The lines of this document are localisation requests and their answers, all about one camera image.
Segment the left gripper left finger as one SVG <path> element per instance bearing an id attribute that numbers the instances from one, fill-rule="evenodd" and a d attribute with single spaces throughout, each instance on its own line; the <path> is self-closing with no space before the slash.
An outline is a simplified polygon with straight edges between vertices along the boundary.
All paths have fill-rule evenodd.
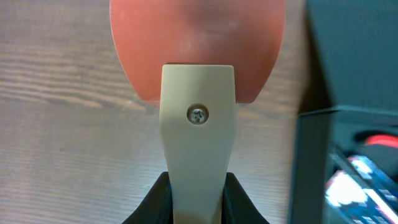
<path id="1" fill-rule="evenodd" d="M 139 206 L 122 224 L 173 224 L 172 191 L 169 173 L 159 175 Z"/>

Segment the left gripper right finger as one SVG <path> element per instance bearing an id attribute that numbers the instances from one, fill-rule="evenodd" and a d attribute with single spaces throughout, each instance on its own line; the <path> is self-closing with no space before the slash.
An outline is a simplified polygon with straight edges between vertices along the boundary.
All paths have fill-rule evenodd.
<path id="1" fill-rule="evenodd" d="M 226 175 L 222 198 L 222 224 L 269 224 L 232 172 Z"/>

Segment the precision screwdriver set case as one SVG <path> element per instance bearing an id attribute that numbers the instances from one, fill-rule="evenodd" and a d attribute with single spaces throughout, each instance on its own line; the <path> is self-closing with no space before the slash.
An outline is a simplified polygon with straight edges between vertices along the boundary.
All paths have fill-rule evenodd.
<path id="1" fill-rule="evenodd" d="M 366 156 L 343 159 L 325 199 L 345 223 L 397 223 L 397 183 Z"/>

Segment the orange scraper wooden handle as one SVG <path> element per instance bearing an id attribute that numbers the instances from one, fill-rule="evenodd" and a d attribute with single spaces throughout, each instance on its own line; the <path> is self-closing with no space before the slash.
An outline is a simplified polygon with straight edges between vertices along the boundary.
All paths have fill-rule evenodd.
<path id="1" fill-rule="evenodd" d="M 167 163 L 158 222 L 220 223 L 236 108 L 252 103 L 277 60 L 280 0 L 111 0 L 111 32 L 142 101 L 159 106 Z"/>

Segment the red handled pliers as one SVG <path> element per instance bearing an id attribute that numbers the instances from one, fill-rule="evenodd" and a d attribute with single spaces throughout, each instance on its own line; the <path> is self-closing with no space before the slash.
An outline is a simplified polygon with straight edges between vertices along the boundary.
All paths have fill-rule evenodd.
<path id="1" fill-rule="evenodd" d="M 354 135 L 354 152 L 366 156 L 389 177 L 397 176 L 397 135 L 377 130 Z"/>

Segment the dark green open box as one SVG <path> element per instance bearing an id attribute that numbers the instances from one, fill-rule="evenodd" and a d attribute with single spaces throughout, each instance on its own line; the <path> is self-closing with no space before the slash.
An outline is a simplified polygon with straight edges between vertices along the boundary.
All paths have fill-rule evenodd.
<path id="1" fill-rule="evenodd" d="M 397 134 L 397 2 L 309 0 L 310 81 L 295 135 L 289 223 L 345 223 L 325 198 L 349 156 L 364 155 L 392 179 L 397 149 L 367 146 Z"/>

